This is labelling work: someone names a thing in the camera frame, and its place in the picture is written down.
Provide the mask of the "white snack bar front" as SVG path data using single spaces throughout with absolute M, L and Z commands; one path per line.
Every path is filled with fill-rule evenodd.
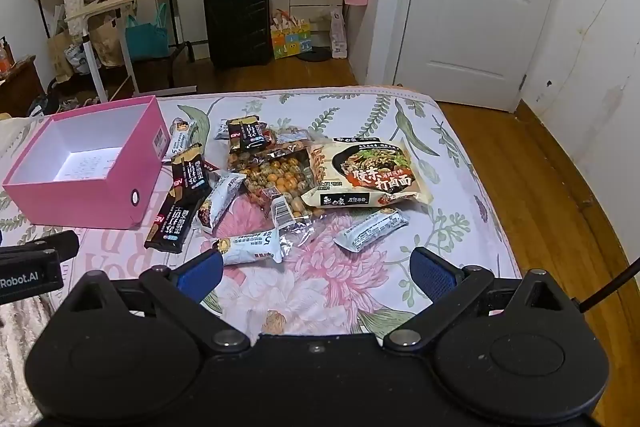
M 290 242 L 277 229 L 216 239 L 213 250 L 224 265 L 246 265 L 262 260 L 281 263 L 291 250 Z

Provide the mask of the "white snack bar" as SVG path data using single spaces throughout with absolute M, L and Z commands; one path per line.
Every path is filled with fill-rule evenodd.
M 212 191 L 204 199 L 196 220 L 198 226 L 206 233 L 213 234 L 224 214 L 230 207 L 232 200 L 240 193 L 246 179 L 245 174 L 218 170 L 212 173 L 209 185 Z
M 216 239 L 213 250 L 224 265 L 246 265 L 262 260 L 281 263 L 291 250 L 290 242 L 277 229 Z
M 194 119 L 175 118 L 172 121 L 169 128 L 170 140 L 163 157 L 164 164 L 168 164 L 191 146 L 196 129 L 198 129 L 198 124 Z
M 333 242 L 351 254 L 360 254 L 375 242 L 408 224 L 409 219 L 401 210 L 383 208 L 337 233 Z

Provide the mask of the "black cracker pack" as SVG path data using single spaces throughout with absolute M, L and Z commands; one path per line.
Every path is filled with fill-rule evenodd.
M 179 198 L 173 188 L 169 190 L 146 236 L 144 247 L 162 253 L 180 254 L 196 212 L 207 196 L 204 193 Z
M 229 119 L 227 127 L 231 152 L 262 150 L 268 144 L 265 128 L 256 115 Z
M 196 143 L 171 159 L 172 195 L 177 202 L 197 202 L 212 189 L 202 157 L 202 146 Z

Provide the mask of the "pink storage box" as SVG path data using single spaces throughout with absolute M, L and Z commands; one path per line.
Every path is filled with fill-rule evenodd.
M 2 182 L 29 222 L 128 230 L 141 225 L 169 133 L 154 96 L 51 116 Z

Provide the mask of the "mixed nuts snack bag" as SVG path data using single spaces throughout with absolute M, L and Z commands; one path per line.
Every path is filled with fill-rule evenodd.
M 314 187 L 306 140 L 284 142 L 265 150 L 232 150 L 228 156 L 231 171 L 244 174 L 248 197 L 268 211 L 277 227 L 285 217 L 276 217 L 273 203 L 283 197 L 296 221 L 310 221 L 314 215 L 303 195 Z

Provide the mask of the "instant noodle bag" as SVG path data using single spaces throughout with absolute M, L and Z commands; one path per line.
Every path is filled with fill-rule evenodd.
M 312 187 L 302 199 L 309 207 L 383 208 L 433 200 L 405 143 L 341 138 L 314 142 L 308 154 Z

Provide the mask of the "white snack bar by box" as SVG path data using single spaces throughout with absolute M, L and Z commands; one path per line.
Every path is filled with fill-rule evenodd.
M 194 119 L 175 118 L 172 121 L 169 128 L 170 140 L 163 157 L 164 164 L 168 164 L 191 146 L 196 129 L 198 129 L 198 124 Z

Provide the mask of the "floral bed sheet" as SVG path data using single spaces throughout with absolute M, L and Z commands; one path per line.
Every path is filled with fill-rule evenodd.
M 168 129 L 193 120 L 204 157 L 226 167 L 228 144 L 216 140 L 223 120 L 256 115 L 276 133 L 306 129 L 328 138 L 378 138 L 404 144 L 433 195 L 431 204 L 406 202 L 409 223 L 360 254 L 338 247 L 334 236 L 375 209 L 311 210 L 319 226 L 310 242 L 280 265 L 262 262 L 224 269 L 204 307 L 230 319 L 255 340 L 265 334 L 373 333 L 382 337 L 431 304 L 409 281 L 409 256 L 425 247 L 453 265 L 481 265 L 497 277 L 520 277 L 509 239 L 460 139 L 444 112 L 426 95 L 400 89 L 354 88 L 210 94 L 161 98 Z M 160 170 L 144 219 L 130 230 L 75 229 L 78 255 L 62 264 L 64 286 L 47 296 L 1 307 L 1 426 L 31 426 L 40 414 L 24 378 L 24 362 L 53 310 L 81 275 L 104 271 L 112 280 L 136 279 L 153 265 L 177 268 L 230 237 L 273 228 L 268 210 L 239 195 L 214 235 L 198 218 L 174 255 L 144 247 L 171 182 Z

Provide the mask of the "wooden nightstand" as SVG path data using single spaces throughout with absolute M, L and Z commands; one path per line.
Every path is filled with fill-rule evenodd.
M 35 55 L 26 56 L 1 75 L 1 113 L 12 117 L 27 117 L 32 102 L 44 95 L 35 59 Z

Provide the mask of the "brown paper bag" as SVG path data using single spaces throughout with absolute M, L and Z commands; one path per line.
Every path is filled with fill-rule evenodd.
M 108 13 L 101 14 L 89 20 L 89 34 L 93 49 L 98 54 L 100 63 L 105 67 L 124 66 L 124 56 L 120 45 L 118 23 L 123 23 L 122 17 Z

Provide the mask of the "teal tote bag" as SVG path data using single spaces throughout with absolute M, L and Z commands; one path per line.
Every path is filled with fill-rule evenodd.
M 127 16 L 125 35 L 131 60 L 163 58 L 169 55 L 166 20 L 166 3 L 162 3 L 156 10 L 153 23 L 140 24 L 133 15 Z

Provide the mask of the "colourful gift box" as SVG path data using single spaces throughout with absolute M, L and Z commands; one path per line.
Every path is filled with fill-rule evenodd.
M 289 12 L 277 9 L 270 31 L 273 57 L 276 60 L 312 50 L 310 23 Z

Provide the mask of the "black suitcase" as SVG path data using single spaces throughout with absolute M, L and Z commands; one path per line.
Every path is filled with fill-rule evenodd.
M 216 75 L 273 59 L 270 0 L 203 0 L 203 6 Z

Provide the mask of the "white door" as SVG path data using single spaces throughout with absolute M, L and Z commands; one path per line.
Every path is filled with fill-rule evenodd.
M 395 75 L 439 102 L 510 112 L 551 0 L 410 0 Z

